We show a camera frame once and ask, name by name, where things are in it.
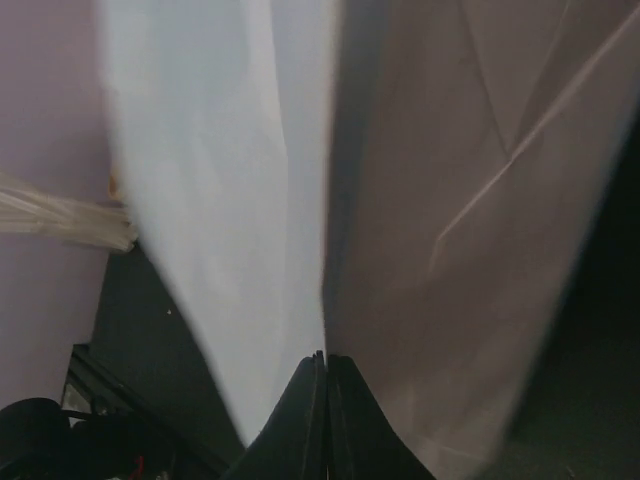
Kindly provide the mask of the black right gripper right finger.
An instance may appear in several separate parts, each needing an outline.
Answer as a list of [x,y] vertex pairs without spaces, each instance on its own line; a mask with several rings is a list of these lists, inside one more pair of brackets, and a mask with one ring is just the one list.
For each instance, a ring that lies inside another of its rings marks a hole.
[[340,480],[429,480],[431,472],[395,433],[357,365],[328,358],[328,474]]

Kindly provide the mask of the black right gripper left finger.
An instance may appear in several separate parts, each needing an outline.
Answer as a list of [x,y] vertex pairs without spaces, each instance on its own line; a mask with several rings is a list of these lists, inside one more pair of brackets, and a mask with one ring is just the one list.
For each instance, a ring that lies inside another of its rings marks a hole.
[[314,480],[326,477],[327,372],[323,353],[303,358],[273,412],[227,480]]

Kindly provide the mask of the light blue paper bag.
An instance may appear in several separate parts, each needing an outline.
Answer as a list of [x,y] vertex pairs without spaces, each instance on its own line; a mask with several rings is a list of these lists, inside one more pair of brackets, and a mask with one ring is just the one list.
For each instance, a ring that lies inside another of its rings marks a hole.
[[352,357],[424,461],[499,444],[639,83],[635,1],[103,1],[117,181],[244,443]]

